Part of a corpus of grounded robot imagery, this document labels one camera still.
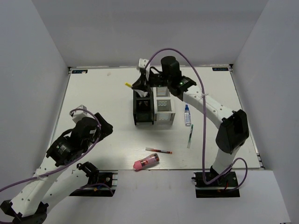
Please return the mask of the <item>green capped pen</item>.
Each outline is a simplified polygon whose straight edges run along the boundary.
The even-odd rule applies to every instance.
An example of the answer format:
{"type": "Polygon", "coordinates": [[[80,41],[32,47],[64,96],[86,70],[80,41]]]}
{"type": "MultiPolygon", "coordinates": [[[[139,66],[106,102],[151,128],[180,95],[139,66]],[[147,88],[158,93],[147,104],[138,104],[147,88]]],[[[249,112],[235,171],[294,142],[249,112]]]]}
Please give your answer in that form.
{"type": "Polygon", "coordinates": [[[187,143],[187,148],[190,148],[190,147],[191,147],[192,133],[193,133],[193,124],[191,124],[190,133],[189,133],[189,138],[188,138],[188,143],[187,143]]]}

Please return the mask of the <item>red pen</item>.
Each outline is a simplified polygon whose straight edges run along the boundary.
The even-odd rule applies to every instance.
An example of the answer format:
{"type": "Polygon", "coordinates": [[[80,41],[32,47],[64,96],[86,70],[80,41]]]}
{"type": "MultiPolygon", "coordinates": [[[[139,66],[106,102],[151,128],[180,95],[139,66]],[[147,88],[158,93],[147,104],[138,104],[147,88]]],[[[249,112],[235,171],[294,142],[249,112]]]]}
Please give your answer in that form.
{"type": "Polygon", "coordinates": [[[154,148],[145,148],[146,151],[150,151],[150,152],[156,152],[156,153],[163,153],[163,154],[172,154],[172,151],[166,151],[166,150],[159,150],[159,149],[154,149],[154,148]]]}

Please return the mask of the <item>small blue spray bottle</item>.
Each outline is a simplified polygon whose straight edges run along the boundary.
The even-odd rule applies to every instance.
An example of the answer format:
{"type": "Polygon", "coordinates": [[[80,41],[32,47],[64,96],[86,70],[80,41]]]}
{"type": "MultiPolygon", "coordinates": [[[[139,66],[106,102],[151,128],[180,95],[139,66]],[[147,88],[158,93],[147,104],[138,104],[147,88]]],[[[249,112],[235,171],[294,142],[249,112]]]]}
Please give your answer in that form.
{"type": "Polygon", "coordinates": [[[184,112],[184,119],[185,119],[185,126],[191,126],[191,114],[189,110],[189,106],[185,105],[185,112],[184,112]]]}

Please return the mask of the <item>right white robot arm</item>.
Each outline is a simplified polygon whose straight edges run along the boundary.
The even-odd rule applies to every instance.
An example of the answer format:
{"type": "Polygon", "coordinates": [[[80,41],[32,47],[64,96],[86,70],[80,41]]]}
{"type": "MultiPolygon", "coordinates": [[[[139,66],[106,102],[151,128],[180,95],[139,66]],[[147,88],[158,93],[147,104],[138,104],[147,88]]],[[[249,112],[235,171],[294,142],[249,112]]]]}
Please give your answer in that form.
{"type": "Polygon", "coordinates": [[[205,93],[202,84],[182,74],[175,57],[162,58],[161,66],[161,71],[153,73],[149,60],[139,59],[140,77],[132,89],[144,97],[153,87],[167,87],[171,95],[193,106],[216,126],[218,152],[210,171],[212,183],[222,186],[228,180],[227,172],[232,168],[236,153],[249,137],[247,114],[241,109],[229,109],[205,93]]]}

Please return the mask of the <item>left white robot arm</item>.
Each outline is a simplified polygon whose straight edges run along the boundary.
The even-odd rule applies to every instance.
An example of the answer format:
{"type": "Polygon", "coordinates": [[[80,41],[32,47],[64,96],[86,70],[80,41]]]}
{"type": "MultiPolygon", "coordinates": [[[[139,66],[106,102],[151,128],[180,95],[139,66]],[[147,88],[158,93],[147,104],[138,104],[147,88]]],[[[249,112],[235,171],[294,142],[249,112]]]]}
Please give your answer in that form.
{"type": "Polygon", "coordinates": [[[110,191],[111,181],[91,162],[78,161],[113,132],[113,126],[99,114],[84,109],[71,112],[75,127],[64,131],[46,151],[33,177],[13,199],[1,203],[1,210],[14,224],[42,224],[50,210],[70,194],[90,188],[110,191]]]}

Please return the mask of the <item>pink pencil case tube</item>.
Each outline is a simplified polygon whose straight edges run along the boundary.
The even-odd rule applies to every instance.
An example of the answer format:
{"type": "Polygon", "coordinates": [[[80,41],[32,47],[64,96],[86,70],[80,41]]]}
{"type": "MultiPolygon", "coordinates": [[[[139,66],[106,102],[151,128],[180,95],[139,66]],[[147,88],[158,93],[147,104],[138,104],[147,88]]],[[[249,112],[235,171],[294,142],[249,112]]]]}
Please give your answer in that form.
{"type": "Polygon", "coordinates": [[[153,165],[159,163],[160,159],[157,153],[154,154],[150,154],[149,156],[135,161],[133,164],[133,169],[138,171],[138,170],[142,170],[145,169],[147,167],[152,167],[153,165]]]}

